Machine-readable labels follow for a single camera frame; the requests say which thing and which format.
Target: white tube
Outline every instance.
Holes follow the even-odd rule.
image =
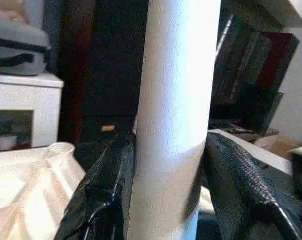
[[[128,240],[194,240],[220,1],[150,0]]]

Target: gray suitcase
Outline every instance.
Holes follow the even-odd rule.
[[[38,75],[45,70],[50,49],[44,31],[0,18],[0,74]]]

